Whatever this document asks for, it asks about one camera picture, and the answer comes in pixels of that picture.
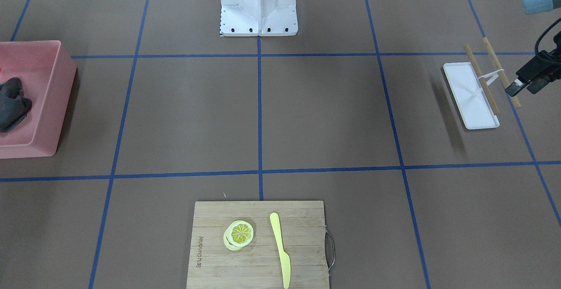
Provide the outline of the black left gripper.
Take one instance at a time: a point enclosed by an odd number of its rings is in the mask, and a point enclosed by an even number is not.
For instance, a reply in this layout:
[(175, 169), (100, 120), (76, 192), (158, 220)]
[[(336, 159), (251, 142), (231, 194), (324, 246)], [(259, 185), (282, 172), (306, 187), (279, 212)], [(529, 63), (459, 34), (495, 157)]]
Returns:
[(528, 61), (519, 71), (516, 72), (517, 79), (513, 81), (505, 92), (510, 97), (515, 97), (527, 86), (531, 94), (537, 94), (549, 83), (560, 79), (561, 61), (561, 34), (553, 37), (556, 48), (551, 52), (540, 51), (535, 57)]

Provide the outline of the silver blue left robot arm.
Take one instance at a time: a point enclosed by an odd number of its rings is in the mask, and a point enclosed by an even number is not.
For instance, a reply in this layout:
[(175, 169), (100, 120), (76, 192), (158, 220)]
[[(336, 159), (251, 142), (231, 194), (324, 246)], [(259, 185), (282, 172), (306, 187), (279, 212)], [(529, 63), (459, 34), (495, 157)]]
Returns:
[[(539, 14), (559, 9), (561, 0), (521, 0), (523, 11), (528, 14)], [(537, 94), (543, 87), (560, 79), (561, 75), (561, 34), (553, 37), (555, 49), (551, 51), (539, 49), (542, 39), (554, 27), (560, 25), (560, 19), (554, 21), (541, 35), (534, 45), (534, 56), (517, 72), (517, 78), (505, 88), (507, 95), (515, 97), (523, 89)]]

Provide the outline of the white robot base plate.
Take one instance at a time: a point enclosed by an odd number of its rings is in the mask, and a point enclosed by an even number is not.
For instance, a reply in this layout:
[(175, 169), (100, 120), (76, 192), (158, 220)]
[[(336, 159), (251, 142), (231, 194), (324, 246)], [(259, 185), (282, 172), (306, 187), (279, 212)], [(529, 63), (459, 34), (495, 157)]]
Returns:
[(221, 0), (219, 33), (224, 37), (295, 36), (296, 0)]

